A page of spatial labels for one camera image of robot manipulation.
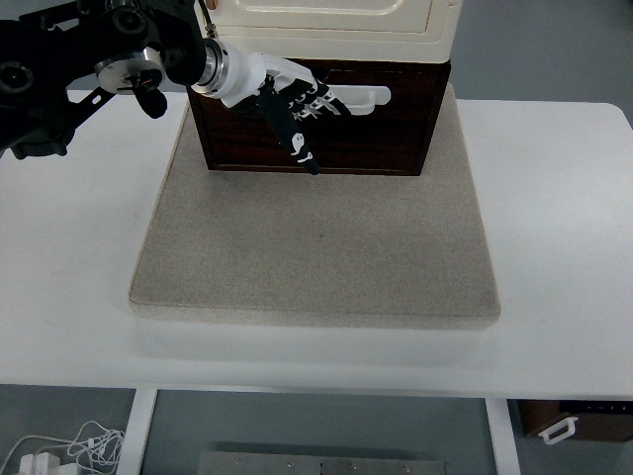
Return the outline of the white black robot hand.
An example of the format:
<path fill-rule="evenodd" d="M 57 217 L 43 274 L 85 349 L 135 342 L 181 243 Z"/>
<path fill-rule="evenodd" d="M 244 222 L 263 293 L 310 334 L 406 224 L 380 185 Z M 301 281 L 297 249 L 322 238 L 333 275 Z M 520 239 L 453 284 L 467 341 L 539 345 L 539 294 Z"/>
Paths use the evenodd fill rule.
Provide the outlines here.
<path fill-rule="evenodd" d="M 225 47 L 228 83 L 215 98 L 230 109 L 252 105 L 281 148 L 310 174 L 319 174 L 301 122 L 351 115 L 329 86 L 310 69 L 263 52 L 243 54 Z"/>

